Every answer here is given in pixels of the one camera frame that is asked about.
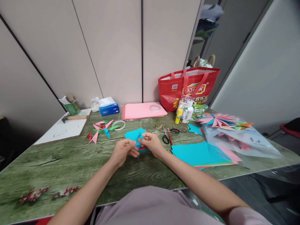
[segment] wooden hammer handle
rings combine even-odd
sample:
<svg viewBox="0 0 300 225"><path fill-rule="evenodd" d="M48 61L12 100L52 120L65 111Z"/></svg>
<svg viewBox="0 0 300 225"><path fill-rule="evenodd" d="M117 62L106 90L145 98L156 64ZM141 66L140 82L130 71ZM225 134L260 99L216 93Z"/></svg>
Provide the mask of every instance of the wooden hammer handle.
<svg viewBox="0 0 300 225"><path fill-rule="evenodd" d="M69 116L68 119L88 119L88 115L85 115L85 116Z"/></svg>

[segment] person's left hand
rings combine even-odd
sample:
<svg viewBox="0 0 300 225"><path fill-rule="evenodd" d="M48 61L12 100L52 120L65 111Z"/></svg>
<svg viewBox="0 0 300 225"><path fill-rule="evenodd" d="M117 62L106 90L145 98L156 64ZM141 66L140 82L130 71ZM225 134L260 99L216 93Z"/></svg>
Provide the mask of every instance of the person's left hand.
<svg viewBox="0 0 300 225"><path fill-rule="evenodd" d="M138 147L136 147L136 141L132 141L130 139L124 139L117 141L115 149L113 150L112 156L110 157L115 163L117 163L120 168L125 160L127 155L131 155L133 157L138 157Z"/></svg>

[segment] blue tissue box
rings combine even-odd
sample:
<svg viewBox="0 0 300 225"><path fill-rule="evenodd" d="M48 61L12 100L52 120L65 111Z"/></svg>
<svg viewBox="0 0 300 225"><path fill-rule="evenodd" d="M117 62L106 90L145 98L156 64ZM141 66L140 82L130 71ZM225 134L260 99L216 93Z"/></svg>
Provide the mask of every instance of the blue tissue box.
<svg viewBox="0 0 300 225"><path fill-rule="evenodd" d="M100 107L99 112L100 112L101 116L107 116L107 115L119 113L120 112L119 105L117 102L115 102L114 104Z"/></svg>

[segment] green wood-grain tablecloth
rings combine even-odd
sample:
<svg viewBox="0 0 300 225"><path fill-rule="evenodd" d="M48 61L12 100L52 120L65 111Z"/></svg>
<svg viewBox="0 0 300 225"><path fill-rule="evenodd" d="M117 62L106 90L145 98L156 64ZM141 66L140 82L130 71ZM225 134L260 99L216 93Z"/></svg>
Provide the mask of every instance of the green wood-grain tablecloth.
<svg viewBox="0 0 300 225"><path fill-rule="evenodd" d="M181 129L180 134L172 134L174 145L205 141L203 136L187 132L184 124L175 124L175 116L173 112L165 117L126 121L123 130L110 131L111 139L102 133L97 144L88 144L89 140L85 136L94 129L93 123L122 119L122 113L101 117L99 112L92 112L80 137L31 146L0 173L0 224L54 215L72 196L53 200L54 195L68 186L82 187L107 162L115 143L123 139L127 131L144 128L148 132L156 133L161 139L163 133L159 131L164 126L166 129ZM211 167L203 171L222 180L300 163L298 155L274 142L271 143L281 152L283 158L249 157L236 153L243 160L238 165ZM163 142L162 144L167 150L171 150L170 145ZM138 158L127 157L124 165L109 181L97 205L117 202L133 189L148 185L170 190L186 188L185 184L151 152L144 152ZM22 194L31 188L40 189L47 186L51 186L49 191L43 193L35 202L18 204Z"/></svg>

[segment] person's right hand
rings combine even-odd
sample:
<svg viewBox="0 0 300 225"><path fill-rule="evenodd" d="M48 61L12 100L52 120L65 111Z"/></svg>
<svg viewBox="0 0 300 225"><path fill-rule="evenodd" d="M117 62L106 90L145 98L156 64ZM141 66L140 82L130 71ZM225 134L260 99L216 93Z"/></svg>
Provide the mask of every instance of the person's right hand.
<svg viewBox="0 0 300 225"><path fill-rule="evenodd" d="M144 139L142 138L139 138L138 139L138 142L140 142L142 144L142 147L144 145L146 145L150 151L152 152L152 154L158 158L159 160L161 160L162 158L162 154L167 151L162 143L160 142L157 134L154 134L154 133L143 133L142 134Z"/></svg>

